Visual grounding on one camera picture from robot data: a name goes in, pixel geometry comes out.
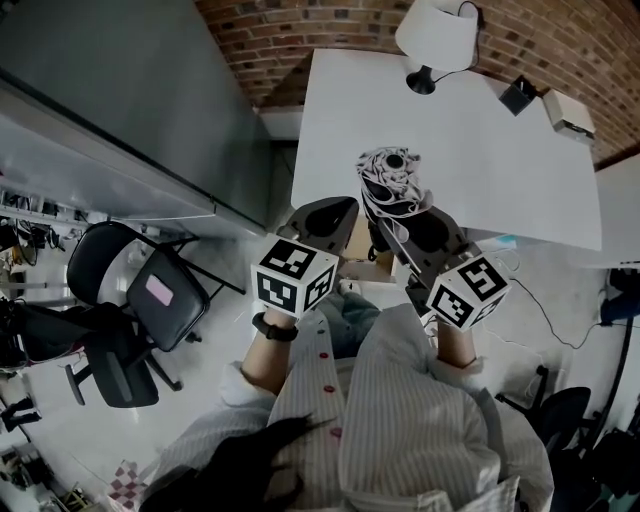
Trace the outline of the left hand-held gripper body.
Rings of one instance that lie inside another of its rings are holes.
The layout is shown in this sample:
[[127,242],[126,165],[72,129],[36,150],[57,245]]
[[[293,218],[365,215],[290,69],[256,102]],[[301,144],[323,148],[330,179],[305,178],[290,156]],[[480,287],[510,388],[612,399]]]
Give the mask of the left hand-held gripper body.
[[342,240],[267,235],[251,263],[254,299],[265,307],[303,317],[333,289]]

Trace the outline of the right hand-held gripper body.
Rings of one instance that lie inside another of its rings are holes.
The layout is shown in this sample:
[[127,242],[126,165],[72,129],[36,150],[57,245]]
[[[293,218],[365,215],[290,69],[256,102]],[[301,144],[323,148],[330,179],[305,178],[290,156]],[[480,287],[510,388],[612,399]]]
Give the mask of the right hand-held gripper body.
[[482,253],[437,275],[430,287],[417,281],[406,292],[420,316],[433,314],[459,331],[468,331],[489,317],[510,289],[497,259]]

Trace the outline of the black and white cloth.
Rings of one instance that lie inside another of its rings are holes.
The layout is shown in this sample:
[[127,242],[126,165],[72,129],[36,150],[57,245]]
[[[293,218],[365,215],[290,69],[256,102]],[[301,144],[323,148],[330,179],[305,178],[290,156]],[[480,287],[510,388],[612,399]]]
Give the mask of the black and white cloth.
[[402,243],[410,241],[424,252],[436,249],[428,215],[433,193],[420,184],[420,164],[421,156],[406,147],[381,147],[360,155],[356,172],[374,251],[390,249],[378,227],[382,218],[391,221],[392,233]]

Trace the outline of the person's left forearm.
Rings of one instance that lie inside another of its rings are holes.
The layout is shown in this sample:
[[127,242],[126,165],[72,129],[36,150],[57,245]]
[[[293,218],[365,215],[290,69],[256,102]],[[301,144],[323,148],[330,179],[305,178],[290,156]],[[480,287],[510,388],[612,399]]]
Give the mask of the person's left forearm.
[[[296,319],[267,308],[267,323],[285,329],[296,326]],[[278,395],[286,381],[291,344],[266,339],[256,330],[254,340],[241,364],[241,373],[255,387]]]

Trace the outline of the person's right forearm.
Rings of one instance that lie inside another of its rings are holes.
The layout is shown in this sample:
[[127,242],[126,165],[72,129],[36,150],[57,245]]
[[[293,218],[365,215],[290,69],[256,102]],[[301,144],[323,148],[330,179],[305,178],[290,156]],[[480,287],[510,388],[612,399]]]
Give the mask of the person's right forearm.
[[457,369],[464,369],[477,360],[471,331],[460,331],[437,321],[437,359]]

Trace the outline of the white desk cabinet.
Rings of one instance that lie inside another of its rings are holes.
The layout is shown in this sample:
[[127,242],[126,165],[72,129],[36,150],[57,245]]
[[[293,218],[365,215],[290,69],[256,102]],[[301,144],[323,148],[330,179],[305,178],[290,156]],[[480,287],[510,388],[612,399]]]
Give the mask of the white desk cabinet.
[[473,72],[434,93],[405,82],[409,61],[375,52],[314,52],[291,201],[358,196],[358,157],[379,147],[420,155],[419,180],[460,225],[585,249],[601,246],[591,153],[552,128],[543,103],[518,115],[503,84]]

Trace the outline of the black wristband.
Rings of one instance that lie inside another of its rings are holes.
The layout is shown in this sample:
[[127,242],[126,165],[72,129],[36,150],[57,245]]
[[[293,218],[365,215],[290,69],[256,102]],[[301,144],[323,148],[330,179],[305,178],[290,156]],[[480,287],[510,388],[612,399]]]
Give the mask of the black wristband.
[[298,335],[298,329],[296,326],[285,329],[276,325],[272,325],[265,321],[264,316],[264,312],[256,313],[252,318],[252,325],[266,339],[283,343],[290,343],[296,339]]

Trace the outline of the blue jeans leg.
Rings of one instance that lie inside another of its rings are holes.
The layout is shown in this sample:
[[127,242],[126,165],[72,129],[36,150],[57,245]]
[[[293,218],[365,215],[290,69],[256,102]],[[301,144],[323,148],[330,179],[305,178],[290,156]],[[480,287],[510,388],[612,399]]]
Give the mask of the blue jeans leg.
[[327,319],[335,359],[356,357],[380,314],[374,304],[349,290],[329,294],[318,310]]

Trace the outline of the striped button shirt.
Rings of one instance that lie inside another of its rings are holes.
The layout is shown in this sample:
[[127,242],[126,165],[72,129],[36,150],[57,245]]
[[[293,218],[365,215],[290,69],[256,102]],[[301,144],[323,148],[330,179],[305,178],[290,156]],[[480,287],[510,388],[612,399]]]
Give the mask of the striped button shirt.
[[410,305],[379,310],[346,359],[318,308],[296,320],[278,395],[229,364],[139,512],[551,512],[546,448],[483,360],[442,363]]

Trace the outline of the pink flat pad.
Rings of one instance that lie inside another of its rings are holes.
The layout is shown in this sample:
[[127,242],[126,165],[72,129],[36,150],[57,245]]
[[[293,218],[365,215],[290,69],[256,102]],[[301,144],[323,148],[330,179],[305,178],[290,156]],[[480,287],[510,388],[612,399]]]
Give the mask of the pink flat pad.
[[145,289],[162,305],[169,307],[174,297],[174,292],[164,284],[156,275],[151,274],[145,283]]

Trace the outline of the black office chair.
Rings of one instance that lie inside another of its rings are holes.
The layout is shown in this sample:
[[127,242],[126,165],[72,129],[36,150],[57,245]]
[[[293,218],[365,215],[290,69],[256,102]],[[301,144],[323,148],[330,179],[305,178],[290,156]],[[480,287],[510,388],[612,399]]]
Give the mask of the black office chair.
[[112,408],[131,409],[156,404],[158,376],[172,391],[183,389],[153,355],[154,346],[137,321],[112,303],[73,306],[64,311],[22,300],[0,299],[0,371],[26,368],[83,355],[79,371],[64,366],[76,402],[83,406],[81,384],[92,377]]
[[587,387],[544,396],[549,369],[536,369],[540,383],[529,408],[503,394],[496,399],[524,414],[549,456],[555,482],[551,512],[613,512],[623,498],[628,512],[640,512],[640,401],[626,430],[617,428],[592,445],[598,415],[584,416],[591,398]]

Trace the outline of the black pen holder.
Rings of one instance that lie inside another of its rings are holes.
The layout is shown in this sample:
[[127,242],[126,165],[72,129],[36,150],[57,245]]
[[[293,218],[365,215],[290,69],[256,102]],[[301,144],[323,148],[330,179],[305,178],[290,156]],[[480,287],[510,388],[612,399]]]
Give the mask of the black pen holder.
[[536,87],[527,78],[520,75],[506,88],[499,100],[511,114],[518,116],[537,96]]

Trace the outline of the dark blue bag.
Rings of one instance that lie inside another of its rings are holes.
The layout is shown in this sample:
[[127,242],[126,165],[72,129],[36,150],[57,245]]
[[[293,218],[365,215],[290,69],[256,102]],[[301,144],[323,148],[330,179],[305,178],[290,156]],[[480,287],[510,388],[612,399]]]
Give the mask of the dark blue bag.
[[611,269],[605,285],[605,299],[600,306],[604,325],[640,315],[640,270]]

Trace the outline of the small white box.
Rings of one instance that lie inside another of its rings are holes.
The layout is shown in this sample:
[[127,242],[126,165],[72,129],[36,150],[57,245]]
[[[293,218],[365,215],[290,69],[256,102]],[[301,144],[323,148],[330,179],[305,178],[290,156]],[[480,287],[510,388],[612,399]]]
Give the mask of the small white box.
[[594,143],[596,128],[583,103],[556,90],[547,91],[542,102],[556,133],[586,145]]

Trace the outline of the white shade table lamp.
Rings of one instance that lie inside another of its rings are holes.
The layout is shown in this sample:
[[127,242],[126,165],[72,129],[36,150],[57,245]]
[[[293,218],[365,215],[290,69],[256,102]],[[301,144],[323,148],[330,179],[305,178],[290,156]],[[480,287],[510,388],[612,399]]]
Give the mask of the white shade table lamp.
[[473,0],[414,0],[395,32],[397,47],[420,66],[406,76],[409,89],[430,95],[434,71],[447,77],[476,66],[484,27],[483,9]]

